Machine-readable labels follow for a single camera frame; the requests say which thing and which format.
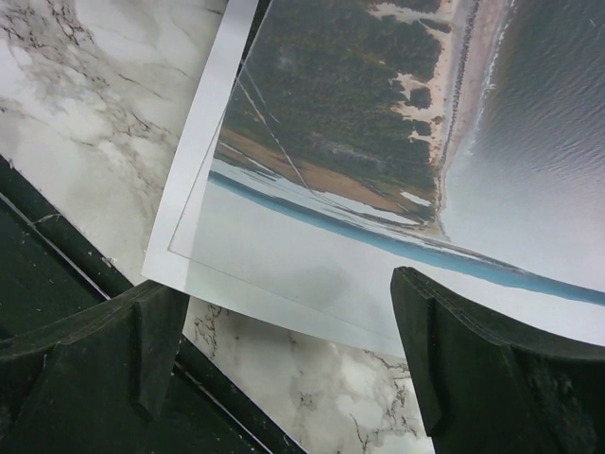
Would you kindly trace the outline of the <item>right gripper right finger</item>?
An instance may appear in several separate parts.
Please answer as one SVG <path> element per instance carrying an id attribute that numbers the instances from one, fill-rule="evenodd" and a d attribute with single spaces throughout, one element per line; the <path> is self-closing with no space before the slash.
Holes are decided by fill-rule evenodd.
<path id="1" fill-rule="evenodd" d="M 604 350 L 521 323 L 410 267 L 390 281 L 423 420 L 439 453 L 600 453 Z"/>

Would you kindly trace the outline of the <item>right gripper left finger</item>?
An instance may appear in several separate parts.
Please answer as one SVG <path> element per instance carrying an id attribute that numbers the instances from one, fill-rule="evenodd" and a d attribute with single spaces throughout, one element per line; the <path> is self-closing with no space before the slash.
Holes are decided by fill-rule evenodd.
<path id="1" fill-rule="evenodd" d="M 144 283 L 1 343 L 4 453 L 142 453 L 189 304 Z"/>

